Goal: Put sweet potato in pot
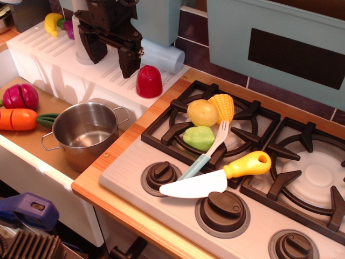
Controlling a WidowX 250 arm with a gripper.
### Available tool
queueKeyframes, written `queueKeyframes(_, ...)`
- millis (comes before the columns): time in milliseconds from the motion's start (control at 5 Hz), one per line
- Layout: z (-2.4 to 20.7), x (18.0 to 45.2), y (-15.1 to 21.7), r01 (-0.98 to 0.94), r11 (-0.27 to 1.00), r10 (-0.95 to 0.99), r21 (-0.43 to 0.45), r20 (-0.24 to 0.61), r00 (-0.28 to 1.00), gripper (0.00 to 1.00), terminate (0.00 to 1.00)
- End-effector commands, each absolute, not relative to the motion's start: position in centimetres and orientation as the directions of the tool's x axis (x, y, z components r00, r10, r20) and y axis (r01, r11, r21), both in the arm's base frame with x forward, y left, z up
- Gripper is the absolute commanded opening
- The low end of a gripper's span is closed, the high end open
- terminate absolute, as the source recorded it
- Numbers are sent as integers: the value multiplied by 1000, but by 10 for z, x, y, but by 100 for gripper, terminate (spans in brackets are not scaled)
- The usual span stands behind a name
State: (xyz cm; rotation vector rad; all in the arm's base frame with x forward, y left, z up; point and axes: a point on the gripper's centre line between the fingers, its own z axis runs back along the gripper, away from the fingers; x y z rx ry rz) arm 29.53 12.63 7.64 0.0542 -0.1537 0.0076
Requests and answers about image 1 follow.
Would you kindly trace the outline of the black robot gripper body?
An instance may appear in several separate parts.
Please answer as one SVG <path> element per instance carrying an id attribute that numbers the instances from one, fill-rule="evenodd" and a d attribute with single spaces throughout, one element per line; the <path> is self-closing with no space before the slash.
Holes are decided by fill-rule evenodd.
<path id="1" fill-rule="evenodd" d="M 86 1 L 87 10 L 74 14 L 79 25 L 90 26 L 99 32 L 99 39 L 117 50 L 125 42 L 141 44 L 142 35 L 131 24 L 135 8 L 132 4 L 118 4 L 117 1 Z"/>

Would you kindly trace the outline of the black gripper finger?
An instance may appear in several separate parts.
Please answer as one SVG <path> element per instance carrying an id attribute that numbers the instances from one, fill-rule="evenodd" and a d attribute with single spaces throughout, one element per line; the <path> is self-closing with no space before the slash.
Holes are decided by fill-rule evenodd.
<path id="1" fill-rule="evenodd" d="M 99 39 L 99 32 L 93 27 L 79 25 L 78 30 L 86 53 L 90 60 L 97 64 L 108 53 L 106 44 Z"/>
<path id="2" fill-rule="evenodd" d="M 140 68 L 141 57 L 144 55 L 144 48 L 141 44 L 136 46 L 133 42 L 125 42 L 118 49 L 118 55 L 122 75 L 127 79 Z"/>

